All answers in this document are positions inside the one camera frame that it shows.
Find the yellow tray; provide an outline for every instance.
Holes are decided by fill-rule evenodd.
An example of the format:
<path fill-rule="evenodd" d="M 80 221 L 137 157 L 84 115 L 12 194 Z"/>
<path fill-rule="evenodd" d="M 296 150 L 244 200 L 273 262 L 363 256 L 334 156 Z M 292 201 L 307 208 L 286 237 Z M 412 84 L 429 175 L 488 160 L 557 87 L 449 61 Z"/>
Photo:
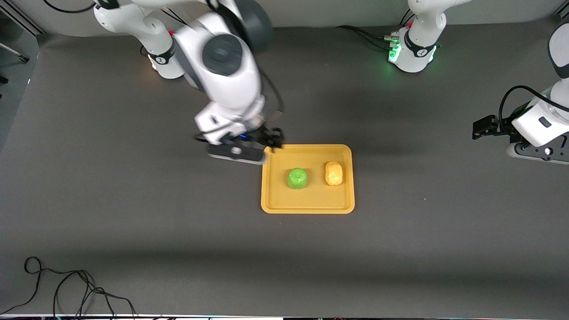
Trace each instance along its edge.
<path fill-rule="evenodd" d="M 265 150 L 261 207 L 268 214 L 348 214 L 354 210 L 352 151 L 346 145 L 284 145 L 272 153 Z M 338 161 L 344 181 L 329 186 L 324 177 L 329 161 Z M 288 186 L 288 173 L 303 168 L 308 184 L 302 189 Z"/>

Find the green lime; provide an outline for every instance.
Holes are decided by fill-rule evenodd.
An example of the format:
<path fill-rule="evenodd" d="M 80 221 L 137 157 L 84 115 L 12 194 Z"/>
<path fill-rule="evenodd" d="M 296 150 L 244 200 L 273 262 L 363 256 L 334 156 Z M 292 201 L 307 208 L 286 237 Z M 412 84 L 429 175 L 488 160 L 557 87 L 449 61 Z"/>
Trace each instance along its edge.
<path fill-rule="evenodd" d="M 301 168 L 294 168 L 288 174 L 288 186 L 293 189 L 302 189 L 306 187 L 308 182 L 308 174 Z"/>

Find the dark grey tabletop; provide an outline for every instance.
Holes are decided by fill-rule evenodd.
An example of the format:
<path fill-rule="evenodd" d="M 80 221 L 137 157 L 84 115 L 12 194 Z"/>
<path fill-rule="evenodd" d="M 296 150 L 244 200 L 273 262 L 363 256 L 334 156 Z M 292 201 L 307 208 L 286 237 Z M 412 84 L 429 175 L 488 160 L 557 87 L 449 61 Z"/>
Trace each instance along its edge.
<path fill-rule="evenodd" d="M 264 213 L 261 167 L 206 156 L 191 136 L 207 98 L 161 79 L 134 38 L 43 38 L 0 155 L 0 306 L 31 294 L 37 255 L 146 314 L 566 319 L 568 168 L 471 140 L 507 89 L 557 81 L 554 27 L 449 26 L 416 75 L 348 30 L 276 30 L 258 57 L 286 101 L 276 124 L 353 151 L 340 216 Z M 14 312 L 51 312 L 59 279 Z M 82 289 L 62 289 L 64 312 Z"/>

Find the cable connector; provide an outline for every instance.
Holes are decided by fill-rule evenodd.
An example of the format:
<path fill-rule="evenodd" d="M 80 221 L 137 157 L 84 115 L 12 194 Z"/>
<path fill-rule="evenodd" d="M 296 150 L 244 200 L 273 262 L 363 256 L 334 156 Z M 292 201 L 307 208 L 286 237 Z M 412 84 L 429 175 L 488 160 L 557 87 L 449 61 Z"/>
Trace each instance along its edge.
<path fill-rule="evenodd" d="M 384 36 L 384 40 L 387 42 L 399 43 L 399 37 L 395 35 Z"/>

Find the white wall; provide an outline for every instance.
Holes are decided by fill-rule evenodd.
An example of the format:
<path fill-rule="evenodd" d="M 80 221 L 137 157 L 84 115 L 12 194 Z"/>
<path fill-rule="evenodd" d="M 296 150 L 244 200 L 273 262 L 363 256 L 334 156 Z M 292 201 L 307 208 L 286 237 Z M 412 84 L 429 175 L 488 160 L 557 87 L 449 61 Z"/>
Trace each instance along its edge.
<path fill-rule="evenodd" d="M 65 9 L 80 9 L 91 0 L 49 0 Z M 399 23 L 408 9 L 407 0 L 257 0 L 269 13 L 275 27 L 330 27 L 340 24 L 387 26 Z M 51 33 L 74 36 L 109 34 L 91 12 L 58 13 L 42 0 L 12 0 L 36 23 Z M 509 23 L 540 19 L 553 13 L 564 0 L 473 0 L 447 11 L 450 24 Z M 207 11 L 201 3 L 173 8 L 185 20 Z M 178 23 L 155 13 L 168 28 Z"/>

